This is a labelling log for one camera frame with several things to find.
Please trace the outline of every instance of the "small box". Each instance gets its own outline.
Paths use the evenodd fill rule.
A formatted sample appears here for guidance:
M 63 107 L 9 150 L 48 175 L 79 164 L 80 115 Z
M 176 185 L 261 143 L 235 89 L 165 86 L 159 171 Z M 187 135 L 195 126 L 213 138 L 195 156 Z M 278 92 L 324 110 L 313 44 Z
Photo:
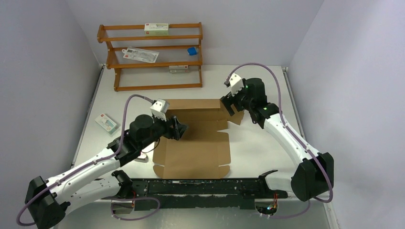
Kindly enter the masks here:
M 118 125 L 105 114 L 100 114 L 96 118 L 96 122 L 101 127 L 103 127 L 109 134 L 113 134 L 116 130 L 118 130 Z
M 146 36 L 167 36 L 169 35 L 169 24 L 167 23 L 146 23 Z
M 169 66 L 169 72 L 176 74 L 176 73 L 189 73 L 189 66 L 188 65 L 171 65 Z

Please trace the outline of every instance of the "tabletop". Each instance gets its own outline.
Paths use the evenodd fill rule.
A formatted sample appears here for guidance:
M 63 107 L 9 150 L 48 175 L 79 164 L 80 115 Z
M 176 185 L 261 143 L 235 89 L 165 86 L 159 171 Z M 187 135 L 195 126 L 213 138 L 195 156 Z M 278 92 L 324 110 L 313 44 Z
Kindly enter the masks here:
M 95 118 L 104 113 L 120 125 L 122 123 L 125 101 L 131 94 L 141 94 L 155 100 L 219 99 L 229 92 L 229 88 L 224 85 L 224 81 L 235 67 L 233 65 L 204 65 L 202 67 L 202 88 L 128 92 L 115 92 L 113 90 L 114 70 L 105 69 L 99 82 L 88 122 L 85 125 L 85 131 L 75 157 L 74 165 L 76 166 L 95 156 L 108 143 L 120 135 L 119 131 L 114 135 L 108 134 L 95 122 Z M 293 103 L 282 69 L 280 66 L 270 66 L 270 69 L 274 72 L 280 84 L 283 114 L 298 131 Z M 267 70 L 259 66 L 245 66 L 237 70 L 236 73 L 242 78 L 261 78 L 265 83 L 268 101 L 277 104 L 276 84 Z M 192 75 L 187 74 L 168 75 L 167 72 L 145 71 L 143 74 L 129 72 L 121 76 L 121 83 L 123 85 L 133 85 L 139 82 L 148 84 L 158 80 L 159 82 L 166 80 L 168 83 L 178 83 L 179 80 L 185 79 L 184 77 L 187 77 L 189 81 L 194 80 Z M 125 129 L 129 128 L 129 124 L 138 115 L 150 115 L 149 107 L 150 104 L 146 101 L 133 98 L 128 107 Z M 260 174 L 272 169 L 281 169 L 283 171 L 295 170 L 293 163 L 281 145 L 265 130 L 253 124 L 247 111 L 245 111 L 241 125 L 228 122 L 228 129 L 224 130 L 224 132 L 229 134 L 231 149 L 231 170 L 226 177 L 258 177 Z M 152 148 L 153 146 L 150 145 L 144 151 L 147 152 Z M 158 178 L 153 171 L 153 151 L 148 153 L 148 156 L 149 160 L 147 162 L 133 161 L 121 169 L 130 178 Z

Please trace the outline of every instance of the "flattened cardboard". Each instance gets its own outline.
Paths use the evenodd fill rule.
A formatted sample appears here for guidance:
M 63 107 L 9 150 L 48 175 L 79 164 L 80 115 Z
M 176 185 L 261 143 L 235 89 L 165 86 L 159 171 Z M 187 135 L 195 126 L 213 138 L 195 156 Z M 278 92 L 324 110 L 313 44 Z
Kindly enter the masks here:
M 228 121 L 240 124 L 243 112 L 230 116 L 219 99 L 176 99 L 167 116 L 175 115 L 189 128 L 179 141 L 161 138 L 153 152 L 153 171 L 165 179 L 216 179 L 230 171 L 229 135 L 218 132 Z

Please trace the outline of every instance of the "open cardboard box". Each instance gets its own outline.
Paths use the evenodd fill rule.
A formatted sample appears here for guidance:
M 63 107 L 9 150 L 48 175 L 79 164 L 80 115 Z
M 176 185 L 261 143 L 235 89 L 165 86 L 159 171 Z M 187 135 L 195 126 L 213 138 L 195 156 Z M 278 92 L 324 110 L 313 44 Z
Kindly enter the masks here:
M 243 112 L 232 117 L 219 99 L 167 100 L 166 116 L 177 116 L 189 128 L 179 141 L 160 138 L 153 152 L 153 171 L 165 179 L 216 179 L 229 173 L 228 121 L 240 125 Z

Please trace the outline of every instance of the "blue object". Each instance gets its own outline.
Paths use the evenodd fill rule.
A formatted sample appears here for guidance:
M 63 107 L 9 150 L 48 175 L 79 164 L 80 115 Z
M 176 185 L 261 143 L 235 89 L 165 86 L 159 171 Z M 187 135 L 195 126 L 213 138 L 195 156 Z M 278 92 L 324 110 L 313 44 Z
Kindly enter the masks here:
M 195 47 L 191 47 L 187 49 L 187 52 L 189 53 L 190 56 L 197 55 L 198 50 Z

